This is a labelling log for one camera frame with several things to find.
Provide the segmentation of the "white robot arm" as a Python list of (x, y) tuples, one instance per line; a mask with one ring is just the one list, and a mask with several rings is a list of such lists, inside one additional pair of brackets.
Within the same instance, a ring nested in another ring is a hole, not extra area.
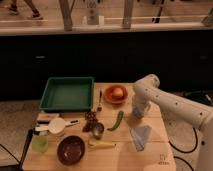
[(213, 171), (213, 107), (162, 91), (159, 86), (155, 74), (137, 80), (133, 84), (134, 103), (144, 110), (153, 102), (198, 129), (203, 137), (195, 171)]

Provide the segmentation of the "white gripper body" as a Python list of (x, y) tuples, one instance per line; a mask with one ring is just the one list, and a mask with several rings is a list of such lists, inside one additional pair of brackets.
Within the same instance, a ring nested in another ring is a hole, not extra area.
[(150, 103), (134, 95), (132, 98), (132, 114), (135, 117), (143, 117), (150, 109)]

